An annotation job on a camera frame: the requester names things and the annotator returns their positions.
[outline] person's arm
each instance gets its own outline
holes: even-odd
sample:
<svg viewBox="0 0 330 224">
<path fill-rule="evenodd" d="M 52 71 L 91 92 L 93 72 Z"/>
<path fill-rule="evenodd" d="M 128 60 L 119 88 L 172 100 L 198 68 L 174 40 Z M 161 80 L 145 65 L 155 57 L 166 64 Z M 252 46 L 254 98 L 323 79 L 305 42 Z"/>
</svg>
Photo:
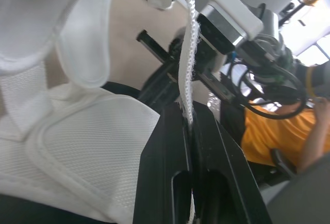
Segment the person's arm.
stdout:
<svg viewBox="0 0 330 224">
<path fill-rule="evenodd" d="M 302 148 L 297 172 L 304 171 L 307 167 L 323 156 L 324 144 L 330 122 L 330 102 L 321 99 L 314 106 L 315 125 L 310 131 Z"/>
</svg>

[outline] hand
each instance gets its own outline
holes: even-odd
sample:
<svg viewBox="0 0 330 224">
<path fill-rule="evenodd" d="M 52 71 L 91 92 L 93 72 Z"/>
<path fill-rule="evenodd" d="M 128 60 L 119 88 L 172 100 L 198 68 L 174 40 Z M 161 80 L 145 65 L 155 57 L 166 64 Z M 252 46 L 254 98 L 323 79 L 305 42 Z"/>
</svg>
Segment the hand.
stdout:
<svg viewBox="0 0 330 224">
<path fill-rule="evenodd" d="M 315 101 L 314 114 L 317 123 L 330 123 L 330 102 L 325 98 L 319 98 Z"/>
</svg>

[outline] white cord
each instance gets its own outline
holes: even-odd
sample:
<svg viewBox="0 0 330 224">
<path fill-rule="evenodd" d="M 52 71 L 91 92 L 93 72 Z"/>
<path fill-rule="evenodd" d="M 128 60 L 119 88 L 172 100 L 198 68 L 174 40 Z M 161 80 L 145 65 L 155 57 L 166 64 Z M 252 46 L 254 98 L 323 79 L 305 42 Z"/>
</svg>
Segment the white cord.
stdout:
<svg viewBox="0 0 330 224">
<path fill-rule="evenodd" d="M 188 120 L 188 125 L 191 128 L 193 123 L 192 71 L 195 63 L 195 52 L 200 26 L 196 21 L 195 0 L 186 1 L 189 15 L 180 56 L 178 82 L 184 114 Z"/>
</svg>

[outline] orange shirt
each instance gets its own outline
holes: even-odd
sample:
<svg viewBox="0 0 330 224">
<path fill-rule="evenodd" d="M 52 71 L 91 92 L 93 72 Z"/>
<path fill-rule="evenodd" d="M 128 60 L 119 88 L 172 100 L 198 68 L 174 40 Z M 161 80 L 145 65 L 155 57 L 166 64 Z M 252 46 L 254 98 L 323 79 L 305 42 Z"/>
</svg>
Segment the orange shirt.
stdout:
<svg viewBox="0 0 330 224">
<path fill-rule="evenodd" d="M 299 115 L 285 120 L 267 119 L 245 109 L 246 130 L 241 147 L 246 159 L 251 162 L 273 166 L 270 150 L 278 148 L 297 165 L 301 149 L 314 124 L 312 109 L 305 109 Z M 330 130 L 326 139 L 324 152 L 330 151 Z"/>
</svg>

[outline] yellow cable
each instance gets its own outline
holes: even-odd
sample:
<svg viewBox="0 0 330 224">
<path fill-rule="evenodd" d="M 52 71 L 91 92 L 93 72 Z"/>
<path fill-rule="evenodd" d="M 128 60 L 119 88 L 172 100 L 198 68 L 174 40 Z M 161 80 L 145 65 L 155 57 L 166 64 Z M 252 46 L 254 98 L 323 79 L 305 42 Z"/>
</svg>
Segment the yellow cable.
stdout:
<svg viewBox="0 0 330 224">
<path fill-rule="evenodd" d="M 311 97 L 316 98 L 317 96 L 314 94 L 313 88 L 311 86 L 311 76 L 312 76 L 314 68 L 315 67 L 309 67 L 307 69 L 307 72 L 306 72 L 306 89 L 307 89 L 307 93 Z"/>
</svg>

